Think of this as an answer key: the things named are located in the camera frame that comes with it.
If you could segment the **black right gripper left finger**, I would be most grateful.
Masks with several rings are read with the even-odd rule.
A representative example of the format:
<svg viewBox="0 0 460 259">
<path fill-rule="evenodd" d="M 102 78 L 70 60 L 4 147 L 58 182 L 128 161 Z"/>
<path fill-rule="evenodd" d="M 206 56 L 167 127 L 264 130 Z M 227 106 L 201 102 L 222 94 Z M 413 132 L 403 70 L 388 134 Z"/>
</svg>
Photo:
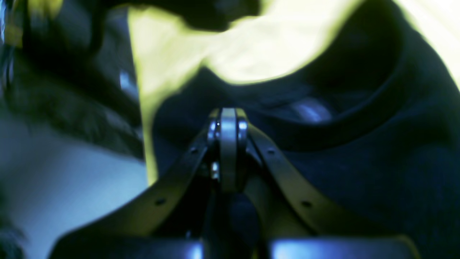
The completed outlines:
<svg viewBox="0 0 460 259">
<path fill-rule="evenodd" d="M 208 234 L 230 161 L 230 109 L 215 109 L 185 153 L 154 185 L 122 208 L 62 237 L 51 259 L 212 259 Z"/>
</svg>

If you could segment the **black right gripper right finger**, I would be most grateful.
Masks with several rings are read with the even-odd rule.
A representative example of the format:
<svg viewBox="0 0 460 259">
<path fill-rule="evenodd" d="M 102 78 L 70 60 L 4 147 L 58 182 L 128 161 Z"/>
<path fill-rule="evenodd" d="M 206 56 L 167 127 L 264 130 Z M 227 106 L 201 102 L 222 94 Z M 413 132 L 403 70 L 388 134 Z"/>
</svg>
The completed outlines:
<svg viewBox="0 0 460 259">
<path fill-rule="evenodd" d="M 413 242 L 322 195 L 242 109 L 228 109 L 228 191 L 244 191 L 262 225 L 262 259 L 419 259 Z"/>
</svg>

